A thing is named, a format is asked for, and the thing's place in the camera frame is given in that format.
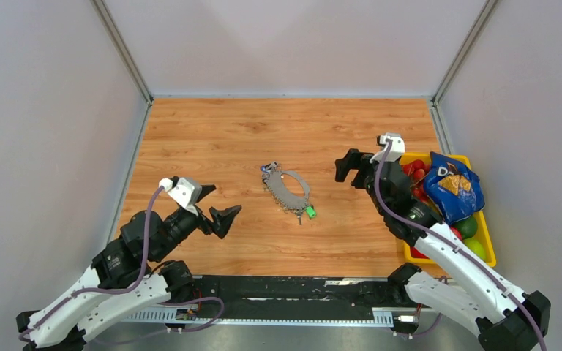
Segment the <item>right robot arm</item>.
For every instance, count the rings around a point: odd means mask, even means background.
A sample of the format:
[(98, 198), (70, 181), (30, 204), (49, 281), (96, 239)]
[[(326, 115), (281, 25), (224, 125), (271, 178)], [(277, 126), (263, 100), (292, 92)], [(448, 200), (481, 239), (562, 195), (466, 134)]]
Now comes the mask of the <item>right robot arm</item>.
[(337, 182), (356, 170), (352, 186), (367, 192), (389, 231), (456, 282), (445, 284), (405, 263), (389, 276), (393, 302), (433, 308), (470, 331), (483, 350), (547, 349), (548, 298), (539, 291), (525, 292), (472, 252), (436, 211), (412, 194), (411, 179), (397, 157), (351, 148), (334, 166)]

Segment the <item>large metal key ring plate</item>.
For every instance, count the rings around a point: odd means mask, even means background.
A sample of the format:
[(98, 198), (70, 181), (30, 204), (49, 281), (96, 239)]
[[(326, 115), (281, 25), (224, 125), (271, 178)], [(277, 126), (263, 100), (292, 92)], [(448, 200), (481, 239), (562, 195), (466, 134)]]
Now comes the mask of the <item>large metal key ring plate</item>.
[[(294, 178), (303, 191), (303, 195), (294, 194), (284, 183), (285, 177)], [(306, 208), (310, 203), (310, 186), (293, 170), (281, 170), (277, 168), (274, 172), (262, 173), (262, 182), (273, 198), (287, 211), (294, 212)]]

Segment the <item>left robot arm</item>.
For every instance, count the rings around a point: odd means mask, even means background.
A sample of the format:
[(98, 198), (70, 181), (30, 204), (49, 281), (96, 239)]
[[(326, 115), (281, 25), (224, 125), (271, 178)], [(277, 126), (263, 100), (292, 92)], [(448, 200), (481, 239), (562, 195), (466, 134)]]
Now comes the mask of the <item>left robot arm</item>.
[(82, 350), (112, 325), (149, 306), (185, 307), (185, 320), (194, 320), (204, 297), (182, 260), (166, 257), (196, 230), (224, 238), (241, 205), (224, 210), (197, 206), (215, 185), (189, 178), (164, 178), (146, 210), (120, 229), (118, 238), (98, 253), (82, 275), (44, 309), (16, 317), (18, 338), (25, 350)]

